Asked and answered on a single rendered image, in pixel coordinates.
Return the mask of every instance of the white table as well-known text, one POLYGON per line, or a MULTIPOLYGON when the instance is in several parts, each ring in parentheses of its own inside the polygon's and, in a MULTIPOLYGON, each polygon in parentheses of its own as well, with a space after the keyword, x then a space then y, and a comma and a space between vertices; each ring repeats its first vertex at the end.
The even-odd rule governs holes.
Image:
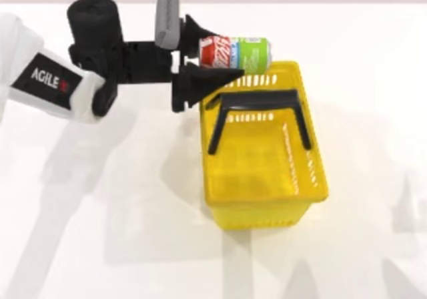
MULTIPOLYGON (((299 62, 330 197, 290 229, 223 232, 202 197, 197 108, 120 87, 98 126, 10 101, 0 127, 3 299, 427 297, 426 7, 188 5, 299 62)), ((67 57, 66 5, 1 5, 67 57)), ((152 39, 153 5, 120 7, 152 39)))

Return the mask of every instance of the black cylindrical joint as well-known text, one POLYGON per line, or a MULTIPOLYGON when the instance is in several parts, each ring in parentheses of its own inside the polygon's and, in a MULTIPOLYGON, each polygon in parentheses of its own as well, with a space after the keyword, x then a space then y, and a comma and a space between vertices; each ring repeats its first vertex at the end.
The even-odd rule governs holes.
POLYGON ((77 0, 68 8, 75 45, 80 49, 111 49, 123 44, 119 12, 113 0, 77 0))

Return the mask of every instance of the basket handle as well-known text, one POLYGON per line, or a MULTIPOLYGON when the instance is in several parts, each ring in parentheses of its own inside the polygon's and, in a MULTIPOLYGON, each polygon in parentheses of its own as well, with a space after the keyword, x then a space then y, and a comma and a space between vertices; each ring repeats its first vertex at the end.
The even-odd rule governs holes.
POLYGON ((217 94, 206 104, 206 109, 213 109, 220 104, 220 112, 216 120, 208 147, 208 154, 214 155, 220 144, 220 139, 224 125, 226 124, 229 111, 263 111, 273 109, 293 109, 302 145, 306 150, 312 148, 308 135, 307 125, 302 113, 301 101, 296 89, 291 90, 257 90, 224 92, 217 94))

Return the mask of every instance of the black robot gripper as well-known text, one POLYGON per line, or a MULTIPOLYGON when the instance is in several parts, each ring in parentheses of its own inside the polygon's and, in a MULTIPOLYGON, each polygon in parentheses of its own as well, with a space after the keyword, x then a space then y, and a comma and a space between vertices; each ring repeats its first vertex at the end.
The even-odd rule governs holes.
POLYGON ((189 15, 179 18, 179 0, 157 0, 155 41, 123 40, 117 5, 112 0, 77 0, 67 11, 74 44, 73 64, 105 78, 93 98, 95 115, 105 116, 117 97, 119 84, 172 84, 174 112, 192 107, 244 74, 242 69, 216 69, 185 64, 198 57, 199 40, 215 35, 189 15), (179 71, 172 73, 172 52, 179 52, 179 71))

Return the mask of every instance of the yellow bin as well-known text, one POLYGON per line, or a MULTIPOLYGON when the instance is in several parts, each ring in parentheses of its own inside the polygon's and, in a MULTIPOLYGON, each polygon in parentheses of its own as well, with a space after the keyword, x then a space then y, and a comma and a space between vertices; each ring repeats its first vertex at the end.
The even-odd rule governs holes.
POLYGON ((205 200, 222 228, 290 226, 328 197, 297 63, 226 85, 200 115, 205 200))

